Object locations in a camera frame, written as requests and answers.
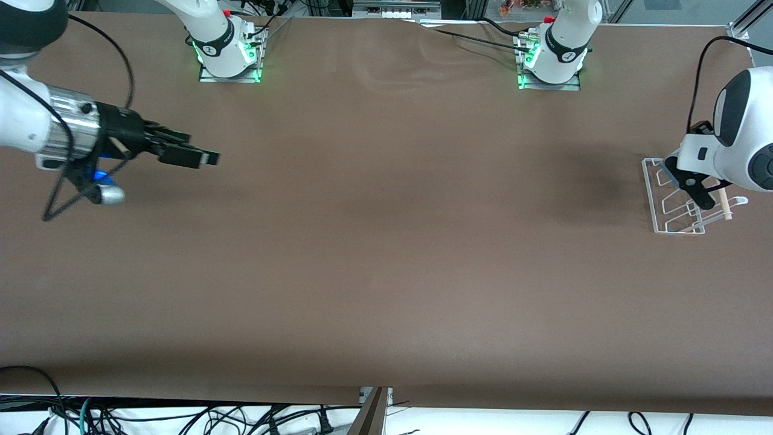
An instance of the robotic arm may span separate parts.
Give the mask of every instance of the robotic arm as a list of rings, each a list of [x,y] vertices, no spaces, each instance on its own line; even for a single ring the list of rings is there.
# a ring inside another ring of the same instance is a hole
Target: robotic arm
[[[217,0],[156,0],[185,25],[199,62],[216,77],[233,77],[257,61],[255,25],[227,16]]]
[[[730,184],[773,192],[773,67],[750,68],[730,80],[717,98],[713,126],[693,126],[663,165],[704,210],[715,205],[710,192]],[[709,176],[720,184],[705,187]]]
[[[97,169],[100,158],[129,160],[149,152],[177,166],[217,164],[218,153],[191,146],[187,134],[30,78],[26,63],[64,33],[67,21],[62,0],[0,0],[0,146],[35,154],[42,170],[61,169],[95,204],[124,199]]]
[[[582,68],[587,45],[603,15],[598,0],[564,0],[555,22],[537,27],[539,47],[526,68],[546,83],[568,82]]]

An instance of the metal frame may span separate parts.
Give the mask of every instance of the metal frame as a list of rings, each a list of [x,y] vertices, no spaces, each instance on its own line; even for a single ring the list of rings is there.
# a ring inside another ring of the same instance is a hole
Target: metal frame
[[[81,9],[83,9],[84,1],[85,0],[70,0],[69,2],[67,2],[67,8],[70,11],[80,11]]]
[[[620,23],[620,20],[623,19],[623,16],[628,11],[628,9],[633,4],[634,0],[624,0],[623,3],[620,4],[620,7],[618,7],[618,10],[615,11],[614,14],[612,14],[612,17],[609,19],[609,22],[611,24],[618,24]]]
[[[332,0],[307,0],[306,10],[310,16],[330,16],[328,7]]]
[[[390,390],[389,387],[372,387],[368,393],[363,393],[367,399],[347,435],[383,435],[387,407],[392,399]]]
[[[441,19],[440,0],[354,0],[352,18]]]
[[[461,14],[461,19],[473,19],[484,16],[489,0],[465,0],[465,3],[465,12]]]
[[[772,9],[773,0],[757,0],[753,5],[749,6],[746,12],[730,23],[727,31],[733,37],[743,37],[753,25],[757,24]]]

